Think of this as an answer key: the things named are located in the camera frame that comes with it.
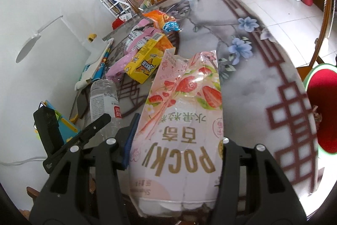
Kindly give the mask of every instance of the red bucket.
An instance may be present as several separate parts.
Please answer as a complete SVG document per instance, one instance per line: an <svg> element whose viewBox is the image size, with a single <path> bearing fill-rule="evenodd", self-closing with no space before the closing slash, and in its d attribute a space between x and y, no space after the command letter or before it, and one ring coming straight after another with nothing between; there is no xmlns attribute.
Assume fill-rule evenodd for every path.
<svg viewBox="0 0 337 225"><path fill-rule="evenodd" d="M314 3L314 0L302 0L305 5L311 6Z"/></svg>

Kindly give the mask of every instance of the green stool rim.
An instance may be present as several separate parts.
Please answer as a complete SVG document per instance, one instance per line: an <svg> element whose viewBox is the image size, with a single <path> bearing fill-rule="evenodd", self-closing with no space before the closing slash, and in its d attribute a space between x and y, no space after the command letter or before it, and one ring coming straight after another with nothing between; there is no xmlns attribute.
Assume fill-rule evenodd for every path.
<svg viewBox="0 0 337 225"><path fill-rule="evenodd" d="M308 86L309 86L310 80L313 77L313 75L316 74L318 71L324 70L324 69L334 71L337 74L337 67L335 67L331 64L323 63L323 64L318 65L317 67L313 68L310 71L310 73L307 75L307 77L304 79L303 84L304 84L304 88L305 88L306 92L308 91ZM328 153L318 144L318 155L320 155L320 154L323 154L325 156L337 155L337 153L334 153L334 154Z"/></svg>

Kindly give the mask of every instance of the red cushion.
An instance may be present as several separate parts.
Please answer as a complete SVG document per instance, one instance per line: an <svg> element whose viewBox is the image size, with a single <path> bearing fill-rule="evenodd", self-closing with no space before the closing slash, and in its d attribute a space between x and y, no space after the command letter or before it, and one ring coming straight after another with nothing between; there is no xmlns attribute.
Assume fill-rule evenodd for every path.
<svg viewBox="0 0 337 225"><path fill-rule="evenodd" d="M322 114L318 143L326 152L337 153L337 74L329 69L316 72L307 93L311 105L317 105Z"/></svg>

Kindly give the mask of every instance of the red label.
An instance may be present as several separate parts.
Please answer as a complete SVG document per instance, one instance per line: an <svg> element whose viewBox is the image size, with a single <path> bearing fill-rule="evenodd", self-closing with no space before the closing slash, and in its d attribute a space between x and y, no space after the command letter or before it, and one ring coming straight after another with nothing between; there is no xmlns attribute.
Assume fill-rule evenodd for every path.
<svg viewBox="0 0 337 225"><path fill-rule="evenodd" d="M119 106L114 106L114 111L116 118L122 118L121 109L119 108Z"/></svg>

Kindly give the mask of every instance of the tiled floor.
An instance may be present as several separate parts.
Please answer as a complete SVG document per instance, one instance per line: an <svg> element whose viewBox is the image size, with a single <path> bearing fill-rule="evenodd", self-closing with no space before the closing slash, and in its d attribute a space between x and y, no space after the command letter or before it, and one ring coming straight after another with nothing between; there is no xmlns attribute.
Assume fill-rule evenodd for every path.
<svg viewBox="0 0 337 225"><path fill-rule="evenodd" d="M319 36L323 12L315 5L309 7L295 0L242 0L268 26L284 47L296 67L309 64ZM337 24L329 41L323 43L320 57L336 65Z"/></svg>

